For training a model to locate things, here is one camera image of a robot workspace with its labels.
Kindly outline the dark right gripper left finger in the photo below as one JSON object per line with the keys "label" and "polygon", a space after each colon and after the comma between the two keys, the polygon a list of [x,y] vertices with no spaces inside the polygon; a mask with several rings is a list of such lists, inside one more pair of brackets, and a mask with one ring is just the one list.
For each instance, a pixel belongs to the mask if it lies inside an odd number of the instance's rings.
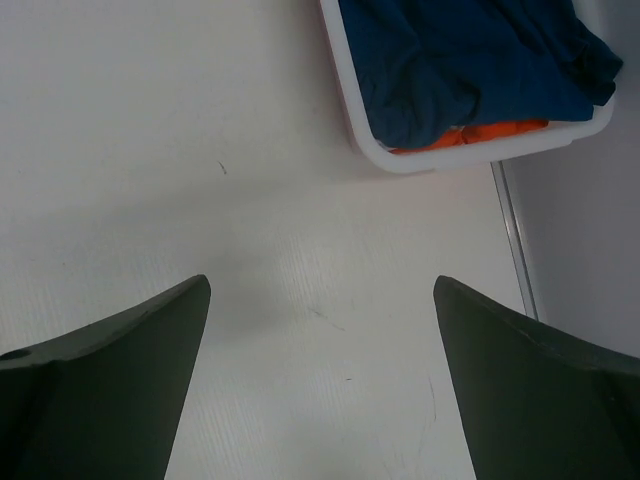
{"label": "dark right gripper left finger", "polygon": [[2,478],[164,478],[210,298],[197,275],[3,354]]}

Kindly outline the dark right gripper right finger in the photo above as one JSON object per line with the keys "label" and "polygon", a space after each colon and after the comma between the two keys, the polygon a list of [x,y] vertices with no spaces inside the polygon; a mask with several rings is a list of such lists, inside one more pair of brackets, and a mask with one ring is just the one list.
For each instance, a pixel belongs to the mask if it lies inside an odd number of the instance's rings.
{"label": "dark right gripper right finger", "polygon": [[638,358],[451,277],[433,296],[477,478],[638,478]]}

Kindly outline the blue mickey mouse t-shirt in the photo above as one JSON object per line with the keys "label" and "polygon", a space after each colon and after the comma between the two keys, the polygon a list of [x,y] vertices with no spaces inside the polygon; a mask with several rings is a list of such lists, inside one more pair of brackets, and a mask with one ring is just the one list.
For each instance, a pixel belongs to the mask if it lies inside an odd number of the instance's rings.
{"label": "blue mickey mouse t-shirt", "polygon": [[419,149],[458,127],[585,122],[622,59],[569,1],[344,1],[373,137]]}

